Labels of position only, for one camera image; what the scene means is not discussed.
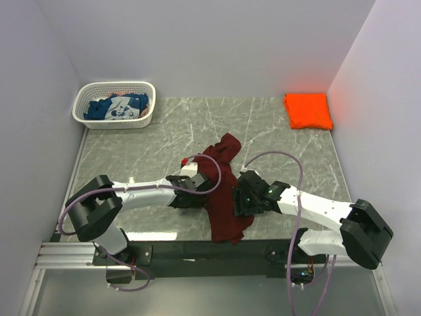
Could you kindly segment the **dark red t shirt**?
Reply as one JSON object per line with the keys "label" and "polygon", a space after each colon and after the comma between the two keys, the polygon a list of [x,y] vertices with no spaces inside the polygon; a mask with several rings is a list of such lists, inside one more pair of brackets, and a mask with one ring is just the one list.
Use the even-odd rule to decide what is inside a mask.
{"label": "dark red t shirt", "polygon": [[232,172],[230,163],[240,150],[239,140],[230,133],[226,133],[218,143],[209,146],[203,152],[218,163],[222,175],[219,186],[206,196],[205,202],[211,240],[214,243],[230,242],[236,245],[244,237],[243,231],[254,221],[252,215],[244,217],[234,215],[232,190],[237,186],[237,178]]}

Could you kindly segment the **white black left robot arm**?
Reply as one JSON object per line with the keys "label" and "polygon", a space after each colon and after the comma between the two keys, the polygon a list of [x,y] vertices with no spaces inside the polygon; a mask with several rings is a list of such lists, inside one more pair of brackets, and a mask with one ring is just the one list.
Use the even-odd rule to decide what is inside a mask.
{"label": "white black left robot arm", "polygon": [[79,241],[94,242],[117,255],[128,247],[126,234],[113,223],[117,214],[150,206],[200,208],[213,190],[211,181],[201,172],[192,177],[172,175],[134,184],[113,182],[101,175],[74,194],[65,210]]}

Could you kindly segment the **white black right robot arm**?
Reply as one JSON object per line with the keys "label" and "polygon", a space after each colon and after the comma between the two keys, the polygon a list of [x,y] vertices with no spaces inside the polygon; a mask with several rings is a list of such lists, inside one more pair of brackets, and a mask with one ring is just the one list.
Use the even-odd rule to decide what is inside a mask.
{"label": "white black right robot arm", "polygon": [[242,173],[232,192],[237,217],[274,211],[324,226],[324,230],[301,228],[297,232],[294,245],[308,256],[344,255],[375,270],[393,238],[390,226],[363,199],[334,201],[300,192],[284,182],[268,184],[255,171]]}

